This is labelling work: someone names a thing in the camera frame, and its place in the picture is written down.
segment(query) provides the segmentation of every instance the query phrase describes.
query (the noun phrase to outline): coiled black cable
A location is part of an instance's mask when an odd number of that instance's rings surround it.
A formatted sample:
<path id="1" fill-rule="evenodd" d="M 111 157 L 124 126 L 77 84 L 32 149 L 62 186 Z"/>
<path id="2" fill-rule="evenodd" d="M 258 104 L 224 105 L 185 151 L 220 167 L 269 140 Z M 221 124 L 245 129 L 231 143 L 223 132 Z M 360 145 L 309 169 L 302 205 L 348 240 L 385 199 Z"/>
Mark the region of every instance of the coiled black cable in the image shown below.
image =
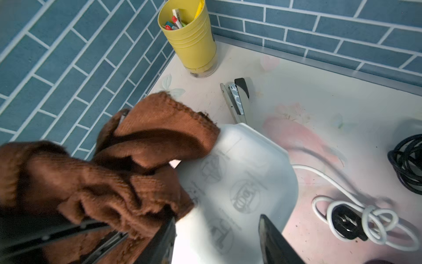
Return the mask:
<path id="1" fill-rule="evenodd" d="M 388 160 L 393 165 L 401 184 L 409 191 L 422 195 L 415 186 L 422 186 L 422 176 L 416 175 L 410 164 L 422 170 L 422 134 L 410 136 L 402 140 L 394 150 L 388 152 Z"/>

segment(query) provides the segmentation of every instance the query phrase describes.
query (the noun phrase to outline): coiled white cable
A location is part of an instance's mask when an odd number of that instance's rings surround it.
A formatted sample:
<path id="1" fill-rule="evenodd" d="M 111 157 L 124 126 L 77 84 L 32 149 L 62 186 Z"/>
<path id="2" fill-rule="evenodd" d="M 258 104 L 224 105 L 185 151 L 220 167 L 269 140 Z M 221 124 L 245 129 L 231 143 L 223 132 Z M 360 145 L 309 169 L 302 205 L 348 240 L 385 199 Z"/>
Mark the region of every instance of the coiled white cable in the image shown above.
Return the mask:
<path id="1" fill-rule="evenodd" d="M 306 165 L 292 165 L 294 169 L 305 169 L 308 171 L 311 171 L 315 174 L 318 174 L 319 176 L 326 179 L 329 183 L 334 185 L 337 189 L 339 189 L 342 193 L 344 193 L 347 197 L 350 198 L 354 202 L 347 202 L 347 201 L 334 201 L 330 198 L 323 197 L 323 196 L 317 196 L 312 200 L 312 209 L 314 210 L 314 213 L 318 216 L 319 219 L 321 219 L 323 222 L 329 225 L 332 233 L 340 240 L 345 242 L 350 242 L 351 240 L 343 237 L 335 228 L 333 225 L 333 219 L 331 217 L 333 209 L 340 205 L 344 204 L 347 205 L 358 212 L 362 213 L 362 227 L 365 234 L 368 236 L 368 238 L 379 245 L 388 245 L 392 248 L 402 250 L 402 251 L 416 251 L 419 249 L 419 240 L 416 237 L 416 235 L 407 227 L 399 223 L 399 217 L 396 212 L 390 209 L 376 209 L 375 206 L 365 206 L 360 201 L 358 201 L 350 192 L 346 191 L 343 187 L 341 187 L 338 183 L 336 183 L 333 179 L 328 177 L 325 173 L 314 169 L 312 167 L 306 166 Z M 327 208 L 327 215 L 323 215 L 318 209 L 317 209 L 317 203 L 319 201 L 327 201 L 330 203 L 330 205 Z M 388 218 L 384 216 L 384 214 L 389 214 L 391 218 Z M 384 226 L 380 219 L 388 222 L 388 225 Z M 370 228 L 369 222 L 373 222 L 377 228 Z M 406 234 L 409 235 L 409 237 L 413 240 L 413 245 L 411 246 L 404 246 L 404 245 L 398 245 L 391 241 L 387 240 L 387 232 L 390 230 L 393 230 L 394 228 L 400 228 L 403 230 Z"/>

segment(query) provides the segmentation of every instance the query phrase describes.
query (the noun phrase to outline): white desk surface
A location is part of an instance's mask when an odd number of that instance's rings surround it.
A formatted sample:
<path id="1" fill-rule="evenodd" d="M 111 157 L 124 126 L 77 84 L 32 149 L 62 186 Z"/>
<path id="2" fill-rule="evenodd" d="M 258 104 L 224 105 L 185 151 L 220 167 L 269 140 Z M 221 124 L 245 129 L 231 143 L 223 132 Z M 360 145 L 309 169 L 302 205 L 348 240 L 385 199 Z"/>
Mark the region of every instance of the white desk surface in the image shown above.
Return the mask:
<path id="1" fill-rule="evenodd" d="M 217 124 L 232 124 L 219 84 L 251 78 L 253 128 L 288 150 L 292 163 L 325 171 L 366 204 L 394 209 L 420 237 L 422 196 L 399 183 L 387 152 L 422 133 L 422 97 L 221 42 L 217 46 L 220 65 L 211 76 L 191 77 L 175 55 L 150 93 L 178 89 L 171 92 L 178 101 L 208 113 Z M 296 175 L 299 198 L 283 235 L 306 263 L 363 264 L 377 258 L 421 263 L 422 250 L 335 238 L 312 212 L 311 201 L 316 195 L 346 198 L 311 172 L 296 170 Z"/>

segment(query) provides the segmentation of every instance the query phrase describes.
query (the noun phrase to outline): blue brick tile wall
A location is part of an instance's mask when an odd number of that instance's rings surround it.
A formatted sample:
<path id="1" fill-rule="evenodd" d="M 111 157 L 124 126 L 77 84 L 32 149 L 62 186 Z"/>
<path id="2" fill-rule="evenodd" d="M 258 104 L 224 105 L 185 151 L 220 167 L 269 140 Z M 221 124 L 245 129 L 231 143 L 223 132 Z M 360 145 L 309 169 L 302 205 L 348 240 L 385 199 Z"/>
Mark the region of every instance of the blue brick tile wall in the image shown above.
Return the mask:
<path id="1" fill-rule="evenodd" d="M 216 35 L 422 87 L 422 3 L 206 0 Z"/>
<path id="2" fill-rule="evenodd" d="M 0 1 L 0 144 L 45 139 L 90 160 L 103 125 L 174 55 L 157 25 L 163 4 Z"/>

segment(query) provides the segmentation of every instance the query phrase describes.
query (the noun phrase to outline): yellow cup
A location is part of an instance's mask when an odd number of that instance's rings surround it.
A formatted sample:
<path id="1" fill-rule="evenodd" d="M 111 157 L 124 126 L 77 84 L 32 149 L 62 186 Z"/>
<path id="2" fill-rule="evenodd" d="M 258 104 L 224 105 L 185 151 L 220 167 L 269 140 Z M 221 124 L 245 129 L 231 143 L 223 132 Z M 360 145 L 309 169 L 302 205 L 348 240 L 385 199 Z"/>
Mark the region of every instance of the yellow cup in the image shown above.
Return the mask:
<path id="1" fill-rule="evenodd" d="M 211 22 L 206 3 L 195 18 L 200 0 L 168 0 L 158 14 L 158 24 L 173 46 L 183 65 L 195 77 L 207 77 L 217 68 L 217 46 L 211 33 Z M 173 9 L 179 9 L 185 27 L 166 30 L 163 25 L 171 21 Z"/>

